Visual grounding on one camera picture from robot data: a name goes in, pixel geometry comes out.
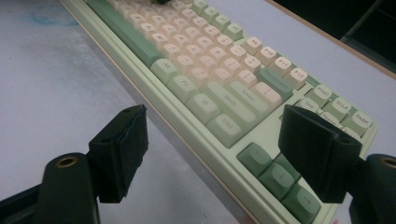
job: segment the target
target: keyboard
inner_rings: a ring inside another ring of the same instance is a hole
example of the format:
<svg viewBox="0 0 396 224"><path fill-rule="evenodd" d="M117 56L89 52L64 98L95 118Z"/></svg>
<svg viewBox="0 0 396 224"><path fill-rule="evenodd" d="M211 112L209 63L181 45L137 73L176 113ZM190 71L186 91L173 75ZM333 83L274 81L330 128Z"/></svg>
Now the keyboard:
<svg viewBox="0 0 396 224"><path fill-rule="evenodd" d="M205 0L61 0L148 104L257 223L329 223L277 145L284 105L362 142L375 122Z"/></svg>

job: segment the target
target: white desk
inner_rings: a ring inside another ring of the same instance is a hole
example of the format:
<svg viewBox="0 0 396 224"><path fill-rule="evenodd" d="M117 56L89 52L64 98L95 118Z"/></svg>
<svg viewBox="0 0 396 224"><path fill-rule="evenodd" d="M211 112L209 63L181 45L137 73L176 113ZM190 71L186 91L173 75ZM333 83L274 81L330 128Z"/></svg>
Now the white desk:
<svg viewBox="0 0 396 224"><path fill-rule="evenodd" d="M373 118L369 154L396 155L394 79L267 2L208 2ZM119 111L144 103L59 2L0 1L0 200L39 184L53 158L86 153ZM100 204L102 223L251 223L150 108L148 134L128 197Z"/></svg>

